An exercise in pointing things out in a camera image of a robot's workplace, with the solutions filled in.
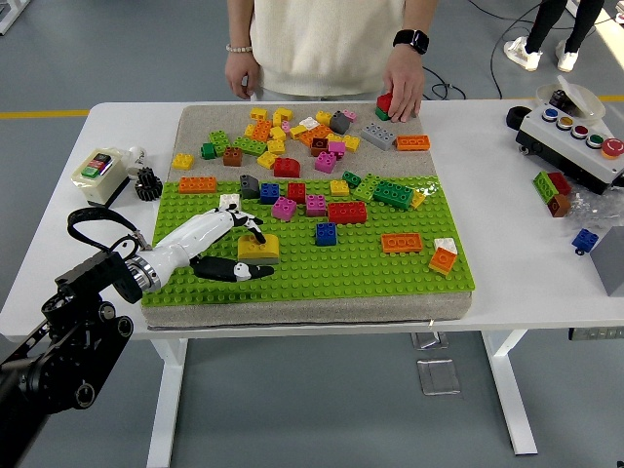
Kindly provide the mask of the person's left hand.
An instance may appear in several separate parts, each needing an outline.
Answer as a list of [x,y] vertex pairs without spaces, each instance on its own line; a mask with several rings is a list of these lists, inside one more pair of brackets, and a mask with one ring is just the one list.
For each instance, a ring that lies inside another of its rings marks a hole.
[[420,110],[425,84],[422,55],[411,46],[393,48],[383,75],[387,93],[392,94],[388,115],[392,122],[405,123]]

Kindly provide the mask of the person's right hand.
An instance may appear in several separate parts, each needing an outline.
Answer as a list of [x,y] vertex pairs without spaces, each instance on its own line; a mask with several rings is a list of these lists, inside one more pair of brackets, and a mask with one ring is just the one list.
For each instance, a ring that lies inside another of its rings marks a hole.
[[251,99],[259,78],[259,64],[252,53],[229,53],[225,64],[225,77],[236,97]]

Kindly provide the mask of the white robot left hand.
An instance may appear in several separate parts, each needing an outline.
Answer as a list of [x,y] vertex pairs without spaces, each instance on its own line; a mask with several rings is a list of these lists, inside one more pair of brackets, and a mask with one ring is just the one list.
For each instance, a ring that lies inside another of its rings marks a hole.
[[274,268],[202,255],[235,226],[248,228],[255,239],[264,244],[266,239],[259,228],[261,223],[261,219],[238,211],[234,205],[215,208],[194,215],[151,250],[138,253],[126,264],[139,287],[151,293],[166,286],[176,269],[187,266],[199,278],[220,282],[236,283],[263,278],[273,274]]

